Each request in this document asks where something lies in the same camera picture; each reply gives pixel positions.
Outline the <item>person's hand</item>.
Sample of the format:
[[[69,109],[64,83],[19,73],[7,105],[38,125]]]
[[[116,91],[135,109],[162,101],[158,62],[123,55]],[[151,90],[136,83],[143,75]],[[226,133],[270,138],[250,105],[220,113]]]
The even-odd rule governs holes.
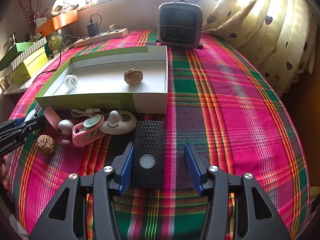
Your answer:
[[[1,183],[6,190],[8,190],[10,187],[10,175],[7,167],[7,159],[8,155],[2,157],[0,165]]]

